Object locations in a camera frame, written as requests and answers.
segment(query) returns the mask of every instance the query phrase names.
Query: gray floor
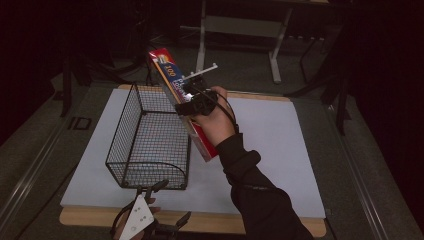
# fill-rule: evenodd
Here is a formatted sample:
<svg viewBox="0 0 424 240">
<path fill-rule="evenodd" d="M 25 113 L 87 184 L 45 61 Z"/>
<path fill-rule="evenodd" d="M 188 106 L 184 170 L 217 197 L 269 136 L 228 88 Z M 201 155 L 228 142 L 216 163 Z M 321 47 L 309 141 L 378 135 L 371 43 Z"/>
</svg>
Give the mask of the gray floor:
<svg viewBox="0 0 424 240">
<path fill-rule="evenodd" d="M 209 85 L 221 85 L 229 90 L 282 95 L 304 86 L 298 61 L 307 44 L 295 39 L 283 43 L 278 58 L 283 78 L 280 85 L 272 82 L 266 52 L 208 49 L 205 67 L 215 62 L 219 68 L 205 78 Z M 194 70 L 196 48 L 165 46 L 182 71 Z M 324 57 L 321 45 L 317 44 L 305 59 L 309 77 Z M 142 69 L 125 78 L 139 81 L 144 80 L 145 74 Z M 57 84 L 60 79 L 58 76 L 53 82 Z M 6 206 L 26 169 L 39 159 L 46 159 L 39 166 L 41 174 L 34 176 L 36 181 L 30 186 L 26 200 L 17 204 L 17 211 L 9 218 L 10 224 L 0 231 L 0 238 L 14 239 L 22 229 L 26 230 L 19 239 L 109 238 L 106 228 L 64 226 L 58 219 L 59 203 L 70 177 L 63 185 L 62 179 L 79 162 L 116 86 L 99 78 L 91 87 L 74 84 L 74 105 L 66 118 L 59 117 L 61 102 L 49 100 L 0 148 L 0 206 Z M 334 111 L 318 100 L 320 92 L 318 89 L 292 101 L 326 209 L 328 231 L 322 239 L 423 239 L 354 99 L 349 98 L 347 104 L 351 120 L 345 121 L 346 136 L 342 137 L 334 127 Z M 93 123 L 85 131 L 71 130 L 68 129 L 71 117 L 91 118 Z M 34 216 L 37 218 L 25 228 Z M 243 237 L 181 234 L 180 239 Z"/>
</svg>

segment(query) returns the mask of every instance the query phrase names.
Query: wire basket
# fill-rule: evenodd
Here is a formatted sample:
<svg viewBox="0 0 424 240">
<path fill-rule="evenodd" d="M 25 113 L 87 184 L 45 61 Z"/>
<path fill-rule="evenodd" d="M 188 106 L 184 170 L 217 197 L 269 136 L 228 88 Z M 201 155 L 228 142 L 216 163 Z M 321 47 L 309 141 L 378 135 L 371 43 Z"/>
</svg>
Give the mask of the wire basket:
<svg viewBox="0 0 424 240">
<path fill-rule="evenodd" d="M 160 87 L 132 85 L 106 166 L 122 188 L 147 188 L 164 179 L 166 189 L 187 187 L 190 140 Z"/>
</svg>

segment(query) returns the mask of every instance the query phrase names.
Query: red box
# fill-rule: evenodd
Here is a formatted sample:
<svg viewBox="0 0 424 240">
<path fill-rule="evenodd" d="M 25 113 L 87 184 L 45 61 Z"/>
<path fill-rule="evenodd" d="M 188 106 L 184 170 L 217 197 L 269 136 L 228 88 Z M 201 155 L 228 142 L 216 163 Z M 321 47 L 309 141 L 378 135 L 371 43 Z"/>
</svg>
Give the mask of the red box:
<svg viewBox="0 0 424 240">
<path fill-rule="evenodd" d="M 183 80 L 183 74 L 168 50 L 165 48 L 157 49 L 149 52 L 149 55 L 157 70 L 156 77 L 161 79 L 159 82 L 171 104 L 189 102 L 191 95 L 187 94 L 182 87 L 186 81 Z M 180 116 L 180 118 L 203 159 L 209 161 L 214 158 L 217 152 L 206 138 L 202 128 L 188 116 Z"/>
</svg>

